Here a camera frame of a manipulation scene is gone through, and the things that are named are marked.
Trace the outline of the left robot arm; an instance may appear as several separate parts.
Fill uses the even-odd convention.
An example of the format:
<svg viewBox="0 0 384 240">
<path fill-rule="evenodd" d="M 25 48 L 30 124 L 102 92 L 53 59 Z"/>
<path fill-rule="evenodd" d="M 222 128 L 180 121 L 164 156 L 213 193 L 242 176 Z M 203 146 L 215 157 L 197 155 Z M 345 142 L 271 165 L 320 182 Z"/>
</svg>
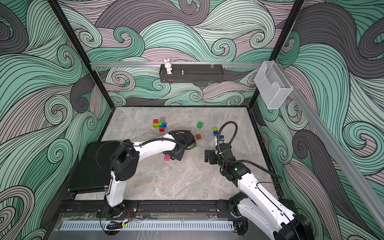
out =
<svg viewBox="0 0 384 240">
<path fill-rule="evenodd" d="M 140 161 L 159 153 L 181 161 L 184 152 L 196 145 L 195 136 L 188 130 L 171 131 L 143 142 L 133 143 L 129 139 L 116 142 L 118 145 L 113 153 L 105 158 L 109 161 L 111 176 L 106 201 L 111 208 L 123 203 L 127 181 L 136 173 Z"/>
</svg>

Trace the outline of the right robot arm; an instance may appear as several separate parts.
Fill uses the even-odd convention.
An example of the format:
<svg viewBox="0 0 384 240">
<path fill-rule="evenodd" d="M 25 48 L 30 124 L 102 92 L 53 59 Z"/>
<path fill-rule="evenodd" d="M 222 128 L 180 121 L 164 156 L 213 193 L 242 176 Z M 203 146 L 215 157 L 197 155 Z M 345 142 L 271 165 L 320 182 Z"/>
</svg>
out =
<svg viewBox="0 0 384 240">
<path fill-rule="evenodd" d="M 235 160 L 230 144 L 205 150 L 205 162 L 218 165 L 220 173 L 240 192 L 230 198 L 231 215 L 247 218 L 271 240 L 313 240 L 311 222 L 279 202 L 251 170 Z"/>
</svg>

